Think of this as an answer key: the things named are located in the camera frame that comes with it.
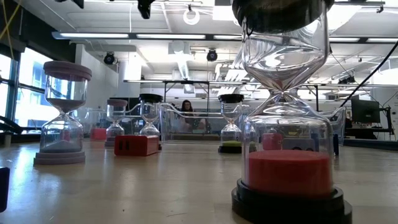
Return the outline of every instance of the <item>red box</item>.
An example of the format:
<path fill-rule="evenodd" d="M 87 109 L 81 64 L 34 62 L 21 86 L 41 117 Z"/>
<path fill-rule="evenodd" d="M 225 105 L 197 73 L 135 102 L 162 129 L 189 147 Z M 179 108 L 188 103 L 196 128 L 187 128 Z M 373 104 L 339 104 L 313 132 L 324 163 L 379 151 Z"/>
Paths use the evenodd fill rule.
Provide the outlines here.
<path fill-rule="evenodd" d="M 93 128 L 90 131 L 90 140 L 104 141 L 105 139 L 106 139 L 106 129 L 105 128 Z"/>
<path fill-rule="evenodd" d="M 262 135 L 263 150 L 282 150 L 283 136 L 279 133 L 265 133 Z"/>
<path fill-rule="evenodd" d="M 114 154 L 117 156 L 149 156 L 158 152 L 158 136 L 116 136 Z"/>

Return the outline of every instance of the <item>wooden table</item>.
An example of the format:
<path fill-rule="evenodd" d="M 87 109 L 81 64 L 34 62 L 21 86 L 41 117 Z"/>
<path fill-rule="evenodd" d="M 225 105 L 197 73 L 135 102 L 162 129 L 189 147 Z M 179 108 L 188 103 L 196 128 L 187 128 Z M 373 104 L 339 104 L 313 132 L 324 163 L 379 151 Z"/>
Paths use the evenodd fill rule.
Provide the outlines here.
<path fill-rule="evenodd" d="M 38 144 L 0 149 L 11 168 L 2 224 L 247 223 L 231 210 L 241 156 L 214 144 L 168 144 L 149 157 L 115 157 L 86 142 L 86 163 L 33 166 Z M 335 183 L 354 206 L 354 223 L 398 223 L 398 154 L 344 147 Z"/>

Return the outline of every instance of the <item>dark hair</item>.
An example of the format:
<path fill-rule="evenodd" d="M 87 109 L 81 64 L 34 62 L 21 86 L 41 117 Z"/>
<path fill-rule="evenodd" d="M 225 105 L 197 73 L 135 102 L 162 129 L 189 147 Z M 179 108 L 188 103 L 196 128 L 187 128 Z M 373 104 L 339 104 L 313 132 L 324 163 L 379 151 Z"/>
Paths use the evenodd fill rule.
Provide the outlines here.
<path fill-rule="evenodd" d="M 188 110 L 185 109 L 185 107 L 184 107 L 185 103 L 189 103 L 189 109 L 188 109 Z M 182 102 L 182 105 L 181 105 L 181 111 L 193 112 L 191 101 L 189 101 L 189 100 L 184 100 L 184 101 Z"/>

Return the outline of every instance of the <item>hourglass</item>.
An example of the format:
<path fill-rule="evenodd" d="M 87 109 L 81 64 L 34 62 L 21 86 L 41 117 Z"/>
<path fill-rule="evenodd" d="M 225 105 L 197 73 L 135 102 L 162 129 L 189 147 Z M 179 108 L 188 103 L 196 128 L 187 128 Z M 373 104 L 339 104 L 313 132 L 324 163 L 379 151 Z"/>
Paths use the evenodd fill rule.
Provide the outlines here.
<path fill-rule="evenodd" d="M 146 122 L 139 134 L 160 136 L 160 132 L 154 126 L 154 122 L 159 118 L 160 103 L 163 97 L 156 94 L 144 93 L 139 95 L 139 100 L 141 102 L 139 113 L 141 118 Z"/>
<path fill-rule="evenodd" d="M 46 62 L 45 99 L 60 114 L 45 123 L 40 137 L 40 152 L 34 164 L 71 164 L 85 161 L 83 126 L 69 115 L 86 103 L 91 70 L 70 62 Z"/>
<path fill-rule="evenodd" d="M 329 54 L 330 0 L 240 1 L 245 70 L 270 97 L 244 122 L 243 170 L 233 210 L 254 223 L 351 223 L 333 186 L 330 122 L 296 91 Z"/>
<path fill-rule="evenodd" d="M 110 99 L 106 101 L 108 104 L 107 117 L 112 121 L 110 127 L 106 129 L 105 147 L 113 147 L 116 136 L 124 135 L 124 129 L 119 122 L 124 118 L 126 113 L 126 100 Z"/>
<path fill-rule="evenodd" d="M 221 102 L 221 114 L 228 122 L 221 130 L 221 146 L 218 152 L 242 153 L 242 132 L 234 122 L 242 113 L 243 98 L 241 94 L 225 94 L 218 97 Z"/>

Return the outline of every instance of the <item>white ceiling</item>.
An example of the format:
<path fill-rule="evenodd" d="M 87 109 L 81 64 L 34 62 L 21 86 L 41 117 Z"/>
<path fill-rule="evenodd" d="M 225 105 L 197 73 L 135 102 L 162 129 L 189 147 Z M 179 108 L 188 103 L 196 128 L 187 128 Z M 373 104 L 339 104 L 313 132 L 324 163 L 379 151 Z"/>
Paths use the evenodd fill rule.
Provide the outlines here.
<path fill-rule="evenodd" d="M 211 12 L 214 1 L 201 1 L 203 7 L 194 9 Z M 151 18 L 144 20 L 137 10 L 136 4 L 105 4 L 103 2 L 86 2 L 85 8 L 80 9 L 71 1 L 59 3 L 54 0 L 29 0 L 22 5 L 54 28 L 62 32 L 173 32 L 196 34 L 238 34 L 241 28 L 233 21 L 214 21 L 211 15 L 201 13 L 199 22 L 188 25 L 183 21 L 186 6 L 165 5 L 165 14 L 158 4 L 152 5 Z M 384 12 L 376 13 L 378 7 L 364 7 L 357 12 L 345 25 L 341 26 L 332 35 L 340 36 L 375 36 L 398 37 L 398 8 L 385 7 Z M 177 68 L 177 63 L 167 62 L 164 58 L 168 54 L 170 41 L 153 40 L 101 40 L 103 45 L 136 45 L 143 56 L 154 68 L 155 73 L 171 73 Z M 206 61 L 206 52 L 215 48 L 218 60 L 234 60 L 239 52 L 239 42 L 206 42 L 190 41 L 191 49 L 195 49 L 195 60 L 188 62 L 191 70 L 214 71 L 216 63 Z M 333 54 L 345 69 L 355 67 L 356 79 L 361 80 L 370 73 L 369 69 L 376 64 L 367 61 L 379 62 L 390 51 L 392 44 L 333 44 Z M 95 49 L 104 54 L 100 48 Z M 364 57 L 358 62 L 358 56 Z M 317 71 L 311 78 L 312 82 L 327 82 L 333 75 L 344 72 L 333 57 Z"/>

